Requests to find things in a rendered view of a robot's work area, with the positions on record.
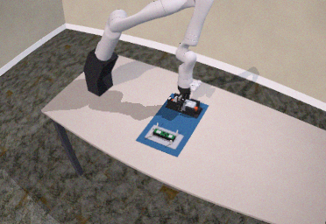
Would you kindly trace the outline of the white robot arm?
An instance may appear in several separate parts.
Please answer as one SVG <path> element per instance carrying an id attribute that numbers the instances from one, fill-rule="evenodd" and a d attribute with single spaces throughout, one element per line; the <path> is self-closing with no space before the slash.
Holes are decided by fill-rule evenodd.
<path id="1" fill-rule="evenodd" d="M 130 17 L 127 17 L 124 10 L 114 10 L 108 17 L 103 36 L 96 47 L 96 57 L 102 61 L 109 60 L 123 31 L 157 18 L 172 15 L 186 8 L 195 7 L 184 39 L 175 52 L 178 60 L 186 62 L 186 68 L 185 64 L 179 66 L 178 86 L 190 88 L 190 91 L 194 93 L 202 82 L 200 80 L 193 81 L 196 54 L 188 48 L 197 46 L 205 18 L 213 3 L 214 0 L 157 0 Z"/>

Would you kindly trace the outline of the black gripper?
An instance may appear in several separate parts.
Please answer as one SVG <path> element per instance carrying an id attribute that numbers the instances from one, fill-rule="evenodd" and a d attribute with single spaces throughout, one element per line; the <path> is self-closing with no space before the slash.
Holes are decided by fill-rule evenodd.
<path id="1" fill-rule="evenodd" d="M 178 107 L 179 111 L 182 111 L 183 103 L 185 102 L 186 99 L 189 100 L 191 93 L 189 93 L 190 88 L 182 88 L 182 87 L 178 86 L 178 90 L 180 91 L 180 96 L 177 96 L 176 107 Z M 182 100 L 182 99 L 184 99 L 184 100 Z"/>

